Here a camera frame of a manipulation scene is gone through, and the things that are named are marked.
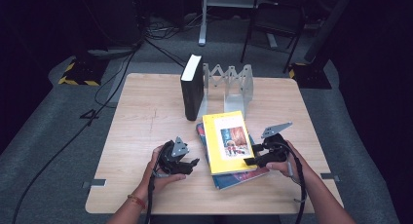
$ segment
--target black chair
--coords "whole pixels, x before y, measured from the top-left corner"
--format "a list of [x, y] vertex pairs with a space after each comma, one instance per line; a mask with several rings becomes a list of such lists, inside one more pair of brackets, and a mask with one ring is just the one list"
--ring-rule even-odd
[[283, 70], [283, 73], [285, 73], [304, 29], [304, 3], [305, 0], [254, 0], [254, 8], [251, 11], [241, 62], [244, 62], [246, 44], [251, 39], [252, 31], [273, 34], [290, 39], [285, 49], [272, 49], [289, 54]]

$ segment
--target book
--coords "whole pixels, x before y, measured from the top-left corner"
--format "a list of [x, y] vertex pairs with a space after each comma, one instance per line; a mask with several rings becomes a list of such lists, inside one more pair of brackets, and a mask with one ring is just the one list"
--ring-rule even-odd
[[204, 98], [204, 64], [201, 56], [191, 55], [180, 77], [185, 116], [195, 121]]
[[254, 154], [241, 111], [204, 115], [203, 122], [212, 175], [257, 168], [244, 161], [253, 158]]
[[[197, 134], [201, 140], [204, 153], [206, 155], [206, 161], [209, 164], [209, 159], [207, 156], [207, 139], [204, 131], [204, 123], [198, 123], [196, 126]], [[262, 176], [268, 173], [270, 170], [267, 168], [257, 168], [256, 170], [246, 171], [246, 172], [235, 172], [235, 173], [225, 173], [225, 174], [218, 174], [213, 175], [212, 180], [215, 184], [215, 187], [219, 190], [226, 189], [233, 187], [235, 185], [247, 182], [253, 178]]]

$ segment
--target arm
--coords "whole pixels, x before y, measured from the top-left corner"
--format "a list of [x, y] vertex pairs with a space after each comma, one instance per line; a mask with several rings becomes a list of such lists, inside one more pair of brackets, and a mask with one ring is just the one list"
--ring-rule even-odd
[[[148, 199], [149, 178], [151, 177], [152, 169], [156, 164], [156, 160], [158, 158], [158, 155], [161, 149], [162, 149], [162, 146], [159, 146], [156, 149], [154, 149], [152, 153], [152, 159], [148, 163], [148, 166], [146, 167], [146, 170], [143, 173], [142, 180], [140, 181], [136, 189], [134, 189], [134, 191], [131, 193], [133, 196], [141, 199], [145, 203]], [[154, 194], [159, 193], [168, 184], [174, 181], [185, 179], [185, 178], [186, 178], [185, 174], [173, 174], [165, 178], [156, 178]], [[112, 217], [109, 219], [107, 224], [112, 224], [112, 223], [136, 224], [139, 219], [140, 212], [142, 210], [143, 210], [143, 207], [139, 203], [134, 202], [132, 198], [127, 198], [125, 202], [122, 204], [122, 206], [119, 207], [119, 209], [115, 212], [115, 214], [112, 215]]]
[[[307, 193], [311, 199], [319, 223], [356, 223], [349, 213], [337, 202], [319, 176], [310, 168], [294, 146], [289, 141], [287, 141], [287, 143], [303, 165]], [[288, 157], [294, 169], [294, 176], [297, 176], [298, 172], [292, 155], [289, 154]], [[267, 168], [279, 170], [284, 176], [288, 176], [286, 162], [268, 163]]]

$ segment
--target wristband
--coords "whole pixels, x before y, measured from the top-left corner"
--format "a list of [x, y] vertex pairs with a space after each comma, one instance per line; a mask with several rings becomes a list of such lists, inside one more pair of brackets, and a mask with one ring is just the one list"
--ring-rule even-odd
[[128, 195], [128, 198], [131, 198], [131, 201], [134, 203], [137, 203], [140, 205], [143, 209], [146, 209], [146, 204], [143, 200], [141, 200], [139, 197], [134, 196], [134, 195]]

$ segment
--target gray carpet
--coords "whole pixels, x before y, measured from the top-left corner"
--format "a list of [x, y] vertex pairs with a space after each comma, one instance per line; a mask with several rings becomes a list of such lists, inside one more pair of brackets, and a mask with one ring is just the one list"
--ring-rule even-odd
[[[181, 63], [189, 54], [203, 55], [205, 62], [223, 67], [239, 63], [247, 21], [217, 20], [208, 25], [206, 45], [198, 46], [199, 27], [176, 34], [168, 40], [152, 40]], [[303, 35], [294, 62], [304, 54], [314, 37]], [[54, 88], [21, 128], [0, 157], [0, 223], [11, 223], [19, 198], [36, 173], [87, 122], [79, 117], [106, 101], [120, 79], [115, 79], [123, 58], [111, 60], [102, 87], [58, 85], [57, 81], [72, 57], [50, 73]], [[282, 67], [286, 55], [248, 46], [245, 63], [252, 65], [256, 77], [285, 77]], [[145, 43], [133, 57], [130, 71], [179, 74], [180, 65]], [[301, 90], [321, 147], [334, 174], [346, 210], [357, 223], [398, 223], [392, 201], [381, 176], [360, 141], [338, 90], [338, 75], [329, 62], [325, 72], [332, 90]], [[99, 118], [80, 133], [39, 176], [24, 198], [17, 223], [103, 223], [109, 214], [85, 211], [88, 189], [98, 165], [115, 108], [104, 108]], [[282, 223], [293, 223], [295, 215], [282, 215]], [[305, 214], [302, 223], [317, 223]]]

